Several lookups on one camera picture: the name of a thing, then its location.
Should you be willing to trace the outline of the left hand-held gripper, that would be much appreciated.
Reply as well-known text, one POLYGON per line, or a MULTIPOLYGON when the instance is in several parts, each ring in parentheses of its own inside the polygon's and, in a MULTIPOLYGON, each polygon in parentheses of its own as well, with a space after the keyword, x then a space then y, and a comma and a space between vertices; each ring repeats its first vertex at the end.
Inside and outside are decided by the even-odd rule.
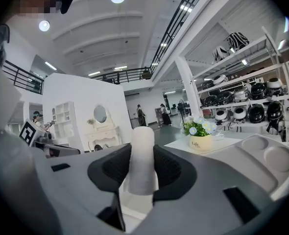
POLYGON ((19 137, 24 140, 29 147, 36 147, 43 150, 47 158, 81 154, 81 151, 76 148, 59 147, 58 149, 58 146, 53 143, 51 133, 44 131, 29 119, 25 121, 19 137))

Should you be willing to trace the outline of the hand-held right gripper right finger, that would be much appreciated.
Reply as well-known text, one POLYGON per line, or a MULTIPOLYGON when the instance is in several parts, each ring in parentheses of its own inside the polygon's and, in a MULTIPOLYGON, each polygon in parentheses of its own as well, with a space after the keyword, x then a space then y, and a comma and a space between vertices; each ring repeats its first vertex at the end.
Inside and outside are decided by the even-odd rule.
POLYGON ((269 194, 230 165, 156 145, 159 189, 137 235, 223 235, 272 204, 269 194))

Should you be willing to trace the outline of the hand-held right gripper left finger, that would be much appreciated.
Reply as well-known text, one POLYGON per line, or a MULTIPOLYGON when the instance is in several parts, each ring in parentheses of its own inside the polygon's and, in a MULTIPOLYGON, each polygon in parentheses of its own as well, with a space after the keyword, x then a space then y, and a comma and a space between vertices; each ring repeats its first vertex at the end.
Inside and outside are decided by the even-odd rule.
POLYGON ((129 171, 131 145, 46 158, 34 148, 36 170, 64 235, 122 235, 119 188, 129 171))

